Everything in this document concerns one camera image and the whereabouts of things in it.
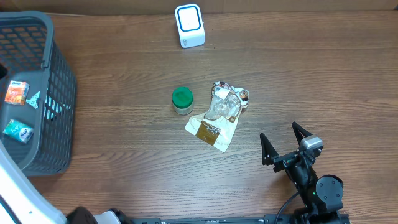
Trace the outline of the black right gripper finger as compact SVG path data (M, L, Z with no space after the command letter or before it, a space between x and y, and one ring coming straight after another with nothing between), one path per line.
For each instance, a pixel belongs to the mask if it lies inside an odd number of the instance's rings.
M295 121L292 123L292 129L294 131L296 140L300 146L306 146L308 144L308 137L312 135L309 131L301 127Z
M262 164L267 166L274 164L274 159L277 159L279 154L264 133L260 134L260 140L262 147Z

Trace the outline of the beige clear snack bag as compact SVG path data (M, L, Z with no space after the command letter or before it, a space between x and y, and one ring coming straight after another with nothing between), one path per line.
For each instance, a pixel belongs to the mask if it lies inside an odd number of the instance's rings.
M239 117L248 104L248 90L236 88L222 81L214 82L208 110L191 116L185 125L185 130L221 152L226 152Z

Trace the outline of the light teal wrapper pack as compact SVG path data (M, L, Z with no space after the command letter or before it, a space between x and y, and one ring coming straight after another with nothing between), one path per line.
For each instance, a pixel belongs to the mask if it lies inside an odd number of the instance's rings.
M40 97L40 92L38 91L35 95L33 95L30 99L27 99L26 102L31 105L31 107L37 109L39 107L39 97ZM45 104L50 107L44 108L44 118L48 120L53 120L55 117L55 114L64 114L64 110L69 110L70 106L66 104L59 104L55 100L53 100L50 96L46 96L45 98Z

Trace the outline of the green lid jar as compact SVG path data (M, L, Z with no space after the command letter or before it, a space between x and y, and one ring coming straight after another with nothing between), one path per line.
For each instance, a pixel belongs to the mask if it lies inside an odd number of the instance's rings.
M177 114L188 115L193 110L193 93L184 86L174 89L172 104Z

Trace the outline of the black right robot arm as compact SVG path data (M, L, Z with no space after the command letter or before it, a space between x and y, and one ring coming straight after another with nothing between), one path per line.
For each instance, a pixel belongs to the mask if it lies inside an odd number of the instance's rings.
M277 214L265 215L264 223L349 223L342 215L343 181L335 175L318 177L312 165L323 151L324 143L298 123L292 123L298 148L279 155L264 133L260 134L262 164L284 171L297 192L281 206Z

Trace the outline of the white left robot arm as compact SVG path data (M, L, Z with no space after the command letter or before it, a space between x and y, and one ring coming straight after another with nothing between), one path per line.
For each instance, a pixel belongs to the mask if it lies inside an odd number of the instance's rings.
M70 163L76 80L49 69L19 71L1 79L33 105L1 102L1 223L128 223L119 211L94 215L77 207L68 215L48 202L30 175L53 175Z

